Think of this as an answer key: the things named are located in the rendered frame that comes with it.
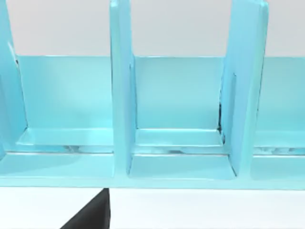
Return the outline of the light blue rack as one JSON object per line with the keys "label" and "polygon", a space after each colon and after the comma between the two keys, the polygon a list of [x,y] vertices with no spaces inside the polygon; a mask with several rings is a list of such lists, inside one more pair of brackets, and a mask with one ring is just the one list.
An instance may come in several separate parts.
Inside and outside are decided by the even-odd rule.
{"label": "light blue rack", "polygon": [[0,0],[0,187],[305,190],[305,57],[265,55],[269,3],[232,0],[224,57],[17,55]]}

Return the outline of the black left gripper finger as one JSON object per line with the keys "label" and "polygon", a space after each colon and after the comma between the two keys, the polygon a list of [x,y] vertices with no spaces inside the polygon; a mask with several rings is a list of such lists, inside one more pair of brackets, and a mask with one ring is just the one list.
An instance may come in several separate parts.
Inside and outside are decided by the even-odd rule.
{"label": "black left gripper finger", "polygon": [[110,229],[110,191],[102,189],[60,229]]}

